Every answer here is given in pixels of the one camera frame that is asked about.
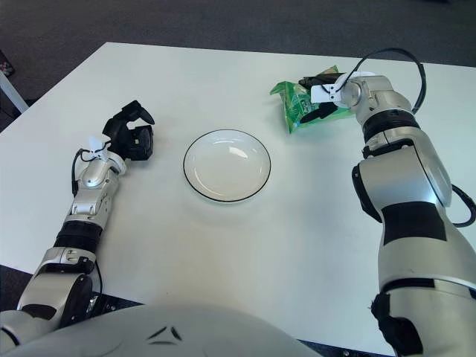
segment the white plate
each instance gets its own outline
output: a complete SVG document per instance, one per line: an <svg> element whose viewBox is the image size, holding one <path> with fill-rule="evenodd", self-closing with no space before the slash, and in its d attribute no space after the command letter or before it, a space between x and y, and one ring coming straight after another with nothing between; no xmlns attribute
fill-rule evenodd
<svg viewBox="0 0 476 357"><path fill-rule="evenodd" d="M271 159L254 136L216 130L196 139L184 157L184 173L203 196L220 202L247 199L268 181Z"/></svg>

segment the green snack bag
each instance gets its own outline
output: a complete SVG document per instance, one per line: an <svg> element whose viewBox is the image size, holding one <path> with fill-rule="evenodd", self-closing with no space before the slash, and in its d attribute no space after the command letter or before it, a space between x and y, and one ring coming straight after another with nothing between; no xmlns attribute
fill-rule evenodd
<svg viewBox="0 0 476 357"><path fill-rule="evenodd" d="M325 74L337 73L337 68L331 67ZM308 126L350 115L350 110L339 108L334 103L311 103L311 91L302 85L291 82L280 82L269 94L279 93L283 101L284 118L289 132L294 132L299 126Z"/></svg>

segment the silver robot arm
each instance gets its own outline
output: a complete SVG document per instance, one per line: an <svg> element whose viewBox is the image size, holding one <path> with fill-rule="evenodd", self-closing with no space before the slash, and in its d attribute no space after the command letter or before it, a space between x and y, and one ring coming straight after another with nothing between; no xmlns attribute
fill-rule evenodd
<svg viewBox="0 0 476 357"><path fill-rule="evenodd" d="M383 223L372 313L398 356L473 356L476 254L446 216L451 182L410 103L383 76L351 77L341 103L362 125L353 183Z"/></svg>
<svg viewBox="0 0 476 357"><path fill-rule="evenodd" d="M111 138L91 151L89 164L76 180L72 174L73 203L57 235L54 247L24 290L17 310L0 314L0 353L88 317L92 280L100 236L111 212L119 176L126 172L124 160L147 160L152 154L152 127L129 130L126 124L143 118L154 124L135 100L110 119L103 134Z"/></svg>

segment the silver arm segment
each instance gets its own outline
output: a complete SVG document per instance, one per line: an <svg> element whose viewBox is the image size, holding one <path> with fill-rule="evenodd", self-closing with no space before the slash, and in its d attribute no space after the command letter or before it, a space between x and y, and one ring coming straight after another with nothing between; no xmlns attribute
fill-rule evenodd
<svg viewBox="0 0 476 357"><path fill-rule="evenodd" d="M154 124L149 113L133 101L107 122L103 134L111 138L109 147L91 152L92 161L72 182L73 203L54 247L46 251L17 310L0 314L0 353L88 317L92 294L89 275L119 176L126 172L124 160L147 160L152 155L151 126L126 126L138 118Z"/></svg>
<svg viewBox="0 0 476 357"><path fill-rule="evenodd" d="M476 254L446 216L448 173L387 78L354 77L342 91L366 141L354 186L384 225L372 305L379 328L398 356L472 356Z"/></svg>

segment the gray carpet floor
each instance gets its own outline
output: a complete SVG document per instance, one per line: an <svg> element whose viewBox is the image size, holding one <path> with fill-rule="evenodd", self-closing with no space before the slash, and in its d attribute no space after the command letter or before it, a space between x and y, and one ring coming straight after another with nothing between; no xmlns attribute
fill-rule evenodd
<svg viewBox="0 0 476 357"><path fill-rule="evenodd" d="M472 0L1 0L0 49L11 82L34 99L107 41L347 57L399 46L423 62L476 66L475 14ZM0 105L12 113L2 94ZM0 113L0 131L12 121ZM28 278L2 267L2 310Z"/></svg>

